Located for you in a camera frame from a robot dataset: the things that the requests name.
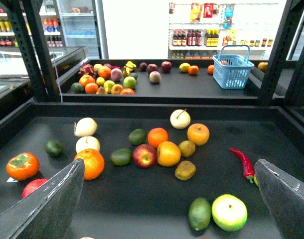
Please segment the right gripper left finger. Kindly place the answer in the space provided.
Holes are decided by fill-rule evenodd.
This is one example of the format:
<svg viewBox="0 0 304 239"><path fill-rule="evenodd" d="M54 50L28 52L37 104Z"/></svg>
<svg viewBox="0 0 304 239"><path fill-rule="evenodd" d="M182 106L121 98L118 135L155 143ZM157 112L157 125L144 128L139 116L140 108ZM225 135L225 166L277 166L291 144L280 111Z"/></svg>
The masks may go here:
<svg viewBox="0 0 304 239"><path fill-rule="evenodd" d="M0 239L62 239L72 222L84 182L77 159L0 214Z"/></svg>

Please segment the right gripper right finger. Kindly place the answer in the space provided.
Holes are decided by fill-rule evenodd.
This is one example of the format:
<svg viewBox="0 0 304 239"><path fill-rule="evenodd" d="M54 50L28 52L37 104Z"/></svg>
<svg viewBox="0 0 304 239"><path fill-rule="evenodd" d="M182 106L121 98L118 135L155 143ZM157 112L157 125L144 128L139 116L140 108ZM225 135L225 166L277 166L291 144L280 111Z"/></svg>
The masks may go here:
<svg viewBox="0 0 304 239"><path fill-rule="evenodd" d="M254 166L259 190L284 239L304 239L304 182L265 159Z"/></svg>

